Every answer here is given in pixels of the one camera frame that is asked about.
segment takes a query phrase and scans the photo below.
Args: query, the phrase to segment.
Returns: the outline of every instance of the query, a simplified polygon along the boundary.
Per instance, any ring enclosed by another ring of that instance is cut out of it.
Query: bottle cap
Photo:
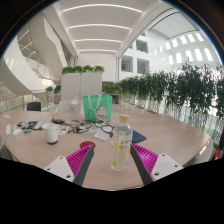
[[[121,122],[128,122],[130,119],[129,114],[120,114],[120,121]]]

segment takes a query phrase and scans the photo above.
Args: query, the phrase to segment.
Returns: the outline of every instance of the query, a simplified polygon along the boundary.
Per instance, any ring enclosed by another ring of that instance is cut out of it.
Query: light fixture
[[[84,24],[84,25],[70,26],[69,29],[77,28],[77,27],[83,27],[83,26],[111,26],[111,27],[117,27],[117,28],[122,28],[122,29],[127,29],[127,30],[130,29],[130,28],[125,27],[125,26],[116,26],[116,25],[109,25],[109,24]]]
[[[24,33],[18,40],[18,42],[29,32],[29,30],[26,31],[26,33]]]
[[[85,50],[79,50],[79,51],[112,51],[112,52],[116,52],[113,50],[103,50],[103,49],[85,49]]]
[[[80,39],[75,41],[111,41],[111,42],[121,42],[120,40],[108,40],[108,39]]]
[[[141,10],[138,9],[134,9],[134,8],[130,8],[130,7],[126,7],[126,6],[122,6],[122,5],[111,5],[111,4],[92,4],[92,5],[81,5],[81,6],[76,6],[76,7],[72,7],[72,8],[68,8],[63,10],[63,12],[72,10],[72,9],[79,9],[79,8],[85,8],[85,7],[92,7],[92,6],[110,6],[110,7],[119,7],[119,8],[124,8],[124,9],[130,9],[136,12],[142,12]]]
[[[30,42],[29,44],[27,44],[22,50],[24,50],[25,48],[27,48],[30,44],[32,44],[32,42]]]

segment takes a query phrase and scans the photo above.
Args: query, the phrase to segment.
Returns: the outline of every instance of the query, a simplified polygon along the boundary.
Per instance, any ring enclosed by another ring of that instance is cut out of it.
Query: ceiling light
[[[81,5],[81,6],[76,6],[73,8],[69,8],[69,9],[65,9],[63,10],[63,12],[72,10],[72,9],[78,9],[78,8],[84,8],[84,7],[91,7],[91,6],[111,6],[111,7],[119,7],[119,8],[124,8],[124,9],[130,9],[130,10],[134,10],[136,12],[142,12],[141,10],[138,9],[134,9],[134,8],[130,8],[130,7],[125,7],[125,6],[121,6],[121,5],[111,5],[111,4],[93,4],[93,5]]]
[[[70,26],[69,28],[77,28],[77,27],[83,27],[83,26],[112,26],[117,28],[123,28],[129,30],[130,28],[124,27],[124,26],[115,26],[115,25],[109,25],[109,24],[85,24],[85,25],[77,25],[77,26]]]
[[[102,50],[102,49],[85,49],[85,50],[79,50],[79,51],[112,51],[112,52],[116,52],[113,50]]]
[[[107,40],[107,39],[80,39],[75,41],[112,41],[112,42],[121,42],[120,40]]]

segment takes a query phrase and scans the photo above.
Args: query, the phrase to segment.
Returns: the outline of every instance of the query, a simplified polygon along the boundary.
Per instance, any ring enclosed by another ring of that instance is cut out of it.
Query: glass railing
[[[44,90],[32,90],[30,92],[18,92],[1,96],[0,113],[9,110],[26,110],[27,104],[30,102],[41,102],[41,111],[54,111],[54,95],[47,94]]]

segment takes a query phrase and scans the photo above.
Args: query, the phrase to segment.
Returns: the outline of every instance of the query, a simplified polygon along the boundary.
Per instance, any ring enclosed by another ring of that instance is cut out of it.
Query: ceiling
[[[151,31],[157,32],[167,39],[171,39],[183,33],[198,30],[199,29],[195,24],[179,12],[175,12],[165,17],[151,29]]]
[[[131,9],[108,6],[108,4]],[[199,30],[186,15],[160,0],[60,0],[52,5],[51,9],[56,16],[55,19],[51,19],[53,17],[50,17],[49,10],[45,10],[45,16],[67,49],[72,52],[71,48],[74,48],[72,50],[75,52],[75,56],[80,53],[84,54],[86,51],[83,50],[88,50],[88,53],[89,50],[94,50],[92,52],[101,50],[103,53],[115,54],[120,57],[145,29],[166,39]],[[56,20],[59,21],[61,28],[55,25]]]

